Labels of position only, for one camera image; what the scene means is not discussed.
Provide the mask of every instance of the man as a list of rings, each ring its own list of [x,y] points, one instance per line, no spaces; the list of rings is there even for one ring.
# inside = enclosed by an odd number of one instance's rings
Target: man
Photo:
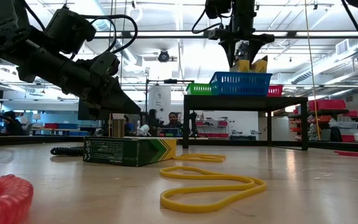
[[[165,125],[164,133],[179,134],[179,128],[182,124],[178,121],[178,116],[175,112],[169,113],[169,124]]]
[[[4,119],[6,125],[6,134],[10,136],[24,136],[24,130],[20,121],[16,119],[16,114],[13,111],[7,111],[3,114],[8,120]]]

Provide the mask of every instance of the yellow object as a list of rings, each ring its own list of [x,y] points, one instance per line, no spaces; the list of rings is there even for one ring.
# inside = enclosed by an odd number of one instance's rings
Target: yellow object
[[[182,161],[199,161],[199,162],[223,162],[226,156],[215,154],[183,154],[181,156],[175,156],[173,159]]]
[[[199,172],[204,175],[184,175],[184,174],[174,174],[169,173],[174,170],[191,170]],[[266,190],[266,183],[263,180],[256,179],[253,177],[243,177],[239,175],[229,175],[229,174],[220,174],[217,172],[211,172],[195,167],[168,167],[160,170],[160,175],[163,177],[175,178],[175,179],[190,179],[190,180],[236,180],[243,182],[244,184],[239,185],[217,185],[217,186],[204,186],[204,187],[179,187],[176,189],[166,190],[161,193],[160,203],[165,208],[174,210],[177,212],[185,213],[207,213],[214,212],[219,209],[222,209],[226,205],[238,201],[240,199],[249,197],[251,195],[263,192]],[[215,203],[208,205],[185,205],[182,203],[177,203],[168,198],[176,194],[190,194],[190,193],[200,193],[200,192],[220,192],[220,191],[233,191],[241,190],[232,196],[221,199]]]
[[[230,68],[230,72],[251,72],[248,60],[238,60],[233,67]]]
[[[251,66],[253,72],[266,73],[267,72],[267,56],[257,60]]]

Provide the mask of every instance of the black table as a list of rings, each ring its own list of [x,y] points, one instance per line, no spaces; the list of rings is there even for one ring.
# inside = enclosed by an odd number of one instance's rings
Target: black table
[[[272,111],[301,105],[302,150],[308,150],[308,99],[306,97],[185,95],[183,103],[183,148],[189,147],[190,110],[267,112],[267,145],[272,146]]]

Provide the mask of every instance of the table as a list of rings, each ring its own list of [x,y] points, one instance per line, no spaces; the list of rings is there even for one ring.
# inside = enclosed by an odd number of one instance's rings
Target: table
[[[63,132],[63,135],[69,135],[70,131],[80,131],[80,129],[53,129],[53,128],[32,128],[32,135],[35,136],[37,131],[51,131],[52,134],[59,134],[59,131]]]
[[[274,147],[194,146],[186,151],[178,146],[177,155],[212,153],[227,155],[227,159],[222,164],[171,159],[143,167],[124,167],[50,154],[53,147],[82,145],[61,142],[0,147],[0,175],[14,174],[34,186],[33,202],[22,224],[222,224],[228,220],[230,224],[332,224],[333,219],[343,224],[358,223],[358,158],[355,157],[337,156],[322,149],[304,153]],[[160,176],[160,169],[172,166],[260,178],[267,182],[267,190],[217,212],[174,212],[160,206],[160,194],[164,190],[238,182]],[[181,194],[172,199],[206,204],[233,193]]]
[[[203,96],[185,95],[183,103],[183,148],[189,147],[190,110],[265,111],[267,112],[267,145],[272,146],[272,111],[301,105],[302,150],[308,150],[308,99],[306,97]]]

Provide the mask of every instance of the person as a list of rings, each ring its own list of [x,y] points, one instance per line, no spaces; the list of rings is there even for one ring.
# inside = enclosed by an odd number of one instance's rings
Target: person
[[[149,116],[147,118],[147,125],[149,125],[149,133],[156,137],[157,136],[157,129],[161,128],[162,125],[160,124],[160,120],[157,119],[157,111],[155,109],[151,109],[149,111]]]
[[[7,111],[2,114],[8,119],[4,119],[4,123],[6,125],[6,134],[11,136],[24,136],[24,130],[22,128],[22,124],[20,121],[16,119],[15,112]]]
[[[178,116],[175,112],[171,112],[168,115],[169,118],[169,124],[165,125],[164,133],[170,133],[170,134],[179,134],[179,128],[181,128],[183,125],[181,122],[178,121]]]

